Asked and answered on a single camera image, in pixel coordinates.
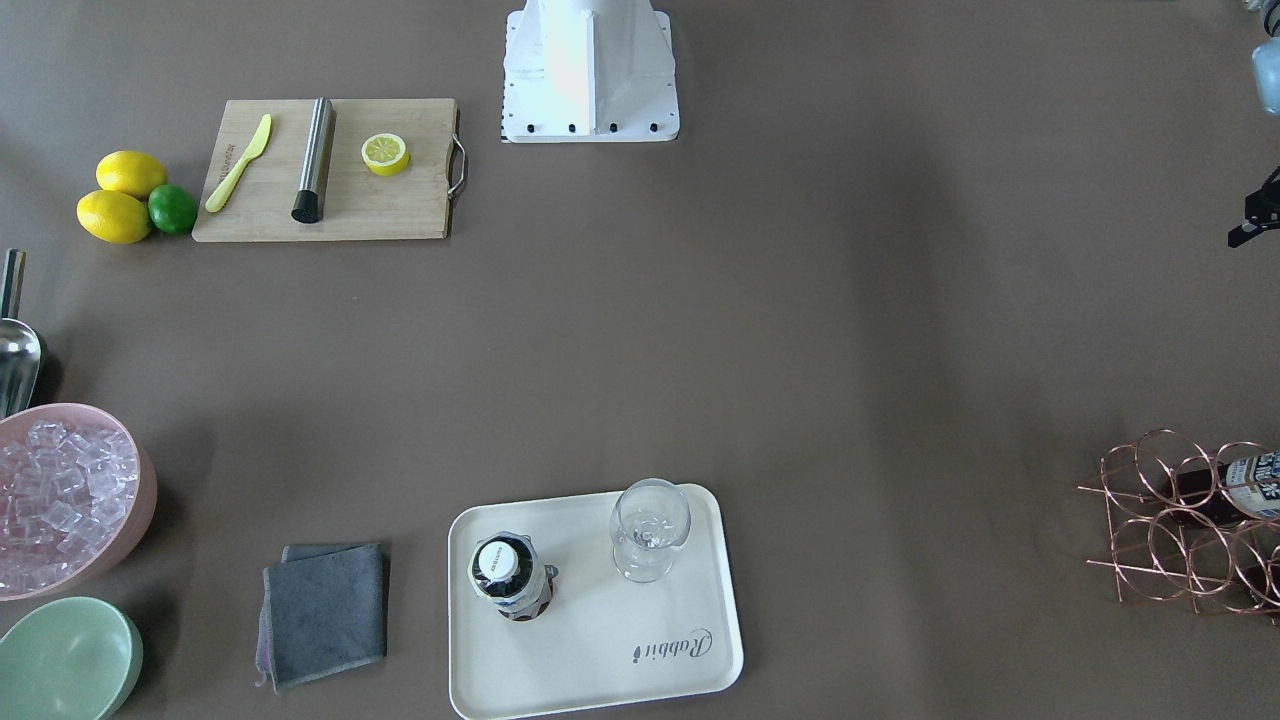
green bowl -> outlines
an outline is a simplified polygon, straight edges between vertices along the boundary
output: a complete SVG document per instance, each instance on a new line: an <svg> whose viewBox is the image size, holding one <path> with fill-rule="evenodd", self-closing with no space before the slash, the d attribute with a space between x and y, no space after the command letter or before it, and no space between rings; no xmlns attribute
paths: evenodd
<svg viewBox="0 0 1280 720"><path fill-rule="evenodd" d="M142 638L109 602L64 597L0 638L5 720L102 720L133 691Z"/></svg>

white tray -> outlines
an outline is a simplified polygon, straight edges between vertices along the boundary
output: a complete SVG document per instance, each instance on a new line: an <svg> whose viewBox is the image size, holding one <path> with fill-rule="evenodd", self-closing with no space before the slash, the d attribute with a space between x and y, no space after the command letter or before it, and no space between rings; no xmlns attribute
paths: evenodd
<svg viewBox="0 0 1280 720"><path fill-rule="evenodd" d="M449 528L449 700L468 720L530 717L722 691L742 671L742 637L719 503L680 486L692 525L671 573L648 584L613 566L621 492L472 507ZM556 594L513 623L471 589L476 543L511 530L556 565Z"/></svg>

wooden cutting board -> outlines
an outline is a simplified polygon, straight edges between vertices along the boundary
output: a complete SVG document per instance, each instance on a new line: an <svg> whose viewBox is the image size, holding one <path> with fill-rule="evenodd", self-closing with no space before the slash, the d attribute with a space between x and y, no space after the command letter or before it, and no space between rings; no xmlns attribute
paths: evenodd
<svg viewBox="0 0 1280 720"><path fill-rule="evenodd" d="M324 218L303 224L289 211L298 192L314 105L314 99L227 102L192 237L200 242L448 237L456 100L333 100L335 119ZM244 169L227 205L218 213L206 211L205 200L239 159L265 113L271 114L266 150ZM379 132L404 138L410 152L407 169L390 177L369 172L360 149Z"/></svg>

stainless steel muddler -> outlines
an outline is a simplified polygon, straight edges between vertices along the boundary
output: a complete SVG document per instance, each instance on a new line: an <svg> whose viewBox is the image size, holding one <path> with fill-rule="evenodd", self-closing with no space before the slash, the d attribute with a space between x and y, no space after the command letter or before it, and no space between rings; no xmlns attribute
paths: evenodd
<svg viewBox="0 0 1280 720"><path fill-rule="evenodd" d="M311 109L307 151L302 156L298 195L293 200L293 213L291 213L300 223L319 223L324 217L324 190L329 177L329 151L333 147L335 120L333 102L326 97L316 97L316 104Z"/></svg>

bottle label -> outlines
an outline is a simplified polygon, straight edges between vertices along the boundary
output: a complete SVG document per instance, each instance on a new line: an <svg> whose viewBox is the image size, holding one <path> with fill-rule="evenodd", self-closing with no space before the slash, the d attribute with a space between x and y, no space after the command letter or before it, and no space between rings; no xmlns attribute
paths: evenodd
<svg viewBox="0 0 1280 720"><path fill-rule="evenodd" d="M1231 502L1254 518L1280 518L1280 457L1267 452L1236 460L1226 468L1222 484Z"/></svg>

